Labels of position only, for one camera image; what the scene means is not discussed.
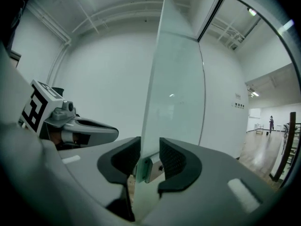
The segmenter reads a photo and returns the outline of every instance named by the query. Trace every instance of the ceiling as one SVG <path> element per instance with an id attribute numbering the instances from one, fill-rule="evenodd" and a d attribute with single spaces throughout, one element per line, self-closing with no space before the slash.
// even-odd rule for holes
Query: ceiling
<path id="1" fill-rule="evenodd" d="M 280 85 L 292 81 L 298 84 L 295 68 L 293 67 L 293 64 L 289 64 L 246 84 L 260 95 L 262 92 L 274 90 Z"/>
<path id="2" fill-rule="evenodd" d="M 174 0 L 187 14 L 190 0 Z M 69 35 L 107 28 L 112 21 L 140 18 L 159 20 L 163 0 L 30 0 L 53 18 Z"/>
<path id="3" fill-rule="evenodd" d="M 223 0 L 207 33 L 235 50 L 260 20 L 257 14 L 252 16 L 247 9 L 238 0 Z"/>

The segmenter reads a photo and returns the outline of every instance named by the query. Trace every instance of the wooden floor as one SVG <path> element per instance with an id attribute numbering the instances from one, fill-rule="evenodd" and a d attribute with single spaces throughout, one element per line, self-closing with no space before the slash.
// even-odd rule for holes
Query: wooden floor
<path id="1" fill-rule="evenodd" d="M 272 131 L 266 136 L 249 131 L 246 134 L 246 144 L 243 147 L 239 161 L 266 181 L 275 191 L 280 187 L 282 181 L 273 182 L 269 177 L 279 152 L 281 138 L 284 132 Z"/>

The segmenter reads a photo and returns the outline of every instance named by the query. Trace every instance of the hallway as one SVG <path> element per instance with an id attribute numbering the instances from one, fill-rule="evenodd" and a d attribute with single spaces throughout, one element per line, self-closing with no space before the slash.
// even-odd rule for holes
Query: hallway
<path id="1" fill-rule="evenodd" d="M 273 182 L 269 174 L 274 166 L 284 132 L 272 131 L 268 136 L 266 136 L 266 132 L 267 130 L 263 132 L 263 135 L 256 134 L 256 131 L 246 134 L 246 144 L 239 161 L 276 191 L 282 181 Z"/>

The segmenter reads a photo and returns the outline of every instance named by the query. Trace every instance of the frosted glass panel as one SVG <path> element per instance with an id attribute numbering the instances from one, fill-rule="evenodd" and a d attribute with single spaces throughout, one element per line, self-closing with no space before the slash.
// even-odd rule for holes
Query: frosted glass panel
<path id="1" fill-rule="evenodd" d="M 203 62 L 192 28 L 172 0 L 164 0 L 142 131 L 141 160 L 159 152 L 159 138 L 199 144 L 205 108 Z M 137 167 L 133 211 L 141 220 L 159 201 L 161 175 L 146 184 Z"/>

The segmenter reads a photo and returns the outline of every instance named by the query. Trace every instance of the person in dark clothing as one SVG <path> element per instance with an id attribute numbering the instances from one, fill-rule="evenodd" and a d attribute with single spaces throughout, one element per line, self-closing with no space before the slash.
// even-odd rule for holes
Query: person in dark clothing
<path id="1" fill-rule="evenodd" d="M 271 115 L 270 120 L 269 120 L 269 133 L 270 134 L 272 132 L 272 127 L 274 127 L 274 120 L 273 120 L 273 116 Z"/>

